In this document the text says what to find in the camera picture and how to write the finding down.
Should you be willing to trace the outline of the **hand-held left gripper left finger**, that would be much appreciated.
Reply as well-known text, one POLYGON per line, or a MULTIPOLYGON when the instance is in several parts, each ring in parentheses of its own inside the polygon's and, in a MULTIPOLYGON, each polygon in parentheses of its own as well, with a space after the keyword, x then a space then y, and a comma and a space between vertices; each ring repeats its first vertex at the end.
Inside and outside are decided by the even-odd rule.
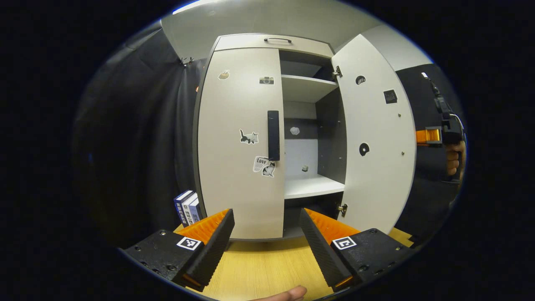
POLYGON ((209 285, 234 229, 227 208, 179 231, 158 230, 122 251, 177 285, 203 291, 209 285))

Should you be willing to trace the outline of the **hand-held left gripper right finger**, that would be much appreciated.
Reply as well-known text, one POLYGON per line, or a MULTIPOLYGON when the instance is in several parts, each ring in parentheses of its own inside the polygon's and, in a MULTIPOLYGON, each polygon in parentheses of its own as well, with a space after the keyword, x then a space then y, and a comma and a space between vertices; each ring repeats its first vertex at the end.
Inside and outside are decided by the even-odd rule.
POLYGON ((308 208, 302 208, 299 225, 326 284, 335 293, 372 282, 415 253, 376 228, 359 231, 308 208))

